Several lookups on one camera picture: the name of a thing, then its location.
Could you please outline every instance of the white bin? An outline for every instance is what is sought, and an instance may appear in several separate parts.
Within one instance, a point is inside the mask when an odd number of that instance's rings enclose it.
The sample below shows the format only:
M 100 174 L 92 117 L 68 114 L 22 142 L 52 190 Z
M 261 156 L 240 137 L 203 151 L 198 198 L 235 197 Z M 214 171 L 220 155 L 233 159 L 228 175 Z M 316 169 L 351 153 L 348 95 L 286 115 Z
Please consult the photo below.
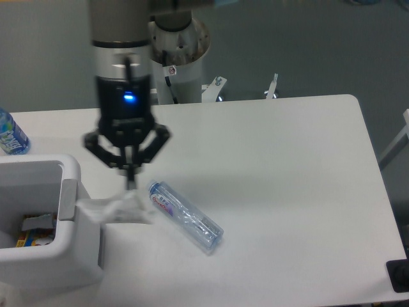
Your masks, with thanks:
M 69 155 L 0 158 L 0 281 L 19 288 L 87 285 L 100 280 L 100 225 L 75 207 L 89 198 Z M 24 214 L 58 212 L 46 246 L 16 248 Z

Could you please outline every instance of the water bottle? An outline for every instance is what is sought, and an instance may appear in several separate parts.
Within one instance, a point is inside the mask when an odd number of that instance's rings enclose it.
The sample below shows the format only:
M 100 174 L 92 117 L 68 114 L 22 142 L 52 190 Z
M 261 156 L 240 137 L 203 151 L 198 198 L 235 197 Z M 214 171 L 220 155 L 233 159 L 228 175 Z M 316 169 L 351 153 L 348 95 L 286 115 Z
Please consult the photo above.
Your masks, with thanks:
M 24 155 L 31 147 L 30 140 L 15 123 L 10 113 L 1 108 L 0 147 L 8 155 Z
M 182 226 L 205 249 L 212 251 L 223 236 L 223 229 L 204 215 L 165 182 L 151 182 L 150 198 L 162 212 Z

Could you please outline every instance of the blue bottle label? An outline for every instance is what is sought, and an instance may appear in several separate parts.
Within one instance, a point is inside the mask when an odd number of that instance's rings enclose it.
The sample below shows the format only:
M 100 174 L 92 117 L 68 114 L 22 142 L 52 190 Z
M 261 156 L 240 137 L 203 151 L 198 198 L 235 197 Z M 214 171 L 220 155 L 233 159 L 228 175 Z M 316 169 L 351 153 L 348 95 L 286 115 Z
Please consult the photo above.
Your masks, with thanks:
M 151 201 L 153 201 L 161 209 L 163 209 L 167 213 L 169 213 L 170 216 L 173 216 L 172 204 L 171 204 L 170 200 L 168 200 L 165 196 L 162 196 L 160 194 L 152 194 L 151 195 Z
M 6 123 L 3 131 L 0 133 L 0 147 L 8 154 L 15 155 L 25 150 L 29 140 L 24 132 L 14 121 Z

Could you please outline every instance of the black object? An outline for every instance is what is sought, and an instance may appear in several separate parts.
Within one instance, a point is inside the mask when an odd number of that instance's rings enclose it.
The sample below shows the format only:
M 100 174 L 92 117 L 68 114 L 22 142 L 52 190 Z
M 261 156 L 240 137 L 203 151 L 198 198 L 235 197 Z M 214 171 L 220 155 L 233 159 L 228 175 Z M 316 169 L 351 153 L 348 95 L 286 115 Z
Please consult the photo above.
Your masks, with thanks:
M 395 292 L 409 292 L 409 260 L 391 260 L 386 263 Z
M 96 78 L 101 118 L 98 130 L 85 135 L 84 144 L 110 168 L 125 170 L 131 189 L 136 186 L 137 170 L 153 160 L 171 135 L 165 126 L 155 123 L 151 113 L 150 77 L 133 78 L 128 58 L 124 65 L 127 77 L 124 80 Z M 141 148 L 151 131 L 155 132 L 153 141 Z M 103 148 L 99 136 L 119 148 L 120 155 Z
M 394 304 L 392 307 L 407 307 L 409 306 L 409 301 L 400 301 Z

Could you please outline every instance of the blue led light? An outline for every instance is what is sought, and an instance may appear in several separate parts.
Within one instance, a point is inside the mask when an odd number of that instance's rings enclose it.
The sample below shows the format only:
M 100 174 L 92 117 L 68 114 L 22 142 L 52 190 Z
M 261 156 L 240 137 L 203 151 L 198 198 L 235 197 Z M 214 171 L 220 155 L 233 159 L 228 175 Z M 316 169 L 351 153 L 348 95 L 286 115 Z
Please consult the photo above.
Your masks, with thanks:
M 130 91 L 125 92 L 125 94 L 123 96 L 123 100 L 127 104 L 135 104 L 137 102 L 136 96 Z

